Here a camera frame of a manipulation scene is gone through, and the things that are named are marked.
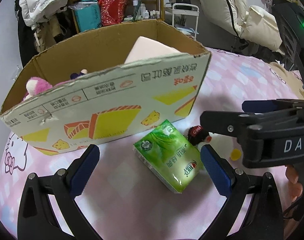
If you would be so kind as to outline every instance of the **pink bedsheet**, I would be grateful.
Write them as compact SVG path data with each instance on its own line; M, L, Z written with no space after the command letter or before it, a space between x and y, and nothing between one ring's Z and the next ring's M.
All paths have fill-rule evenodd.
M245 100L296 98L263 61L209 50L213 53L212 60L192 112L174 123L181 132L199 124L204 110L241 111ZM218 194L205 171L198 174L183 194L170 192L133 154L133 143L146 133L100 145L101 159L76 202L104 240L198 239L217 215L225 197ZM0 164L0 219L14 236L28 174L52 175L59 168L67 168L83 152L84 149L47 156L10 134ZM290 204L285 167L248 170L241 160L229 161L248 174L262 175L269 170L276 180L282 205ZM71 233L53 199L62 229ZM247 198L231 233L239 229L249 201Z

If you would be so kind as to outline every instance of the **blue gripper pad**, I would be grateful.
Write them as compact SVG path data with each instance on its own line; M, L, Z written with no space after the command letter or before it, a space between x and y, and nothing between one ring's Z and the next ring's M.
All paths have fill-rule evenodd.
M217 158L220 158L220 156L214 150L211 153L207 145L201 148L200 154L201 161L219 194L228 198L232 193L231 179L213 155L216 154Z
M277 106L271 100L258 100L258 101L244 101L242 104L242 110L245 113L267 113L273 112L277 109Z
M70 179L70 195L72 198L82 194L99 160L100 149L98 146L91 144L79 159L73 161L73 163L76 162L78 168Z

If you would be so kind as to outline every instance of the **hello kitty print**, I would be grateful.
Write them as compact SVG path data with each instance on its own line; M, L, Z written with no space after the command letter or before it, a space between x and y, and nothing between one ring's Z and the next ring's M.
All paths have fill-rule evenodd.
M25 170L27 163L27 146L28 143L23 141L23 139L18 137L17 135L12 134L9 137L7 147L5 148L5 173L9 173L10 175L12 175L15 169L18 169L19 171Z

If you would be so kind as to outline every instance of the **cardboard box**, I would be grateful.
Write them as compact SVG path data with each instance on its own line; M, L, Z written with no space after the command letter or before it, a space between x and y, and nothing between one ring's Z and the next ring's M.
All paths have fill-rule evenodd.
M123 64L140 36L185 53ZM186 117L210 57L201 44L161 21L90 30L35 56L12 86L0 118L47 155L116 140ZM22 102L29 78L55 85L84 68L89 74Z

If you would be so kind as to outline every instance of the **finger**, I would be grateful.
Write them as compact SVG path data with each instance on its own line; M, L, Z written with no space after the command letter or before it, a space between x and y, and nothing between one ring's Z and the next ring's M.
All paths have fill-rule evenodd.
M301 183L298 182L293 184L292 182L289 181L288 186L289 186L289 195L292 201L294 201L293 199L295 197L300 197L302 195L303 186Z
M293 184L298 182L299 175L293 166L289 166L286 168L285 176L288 178L290 182Z

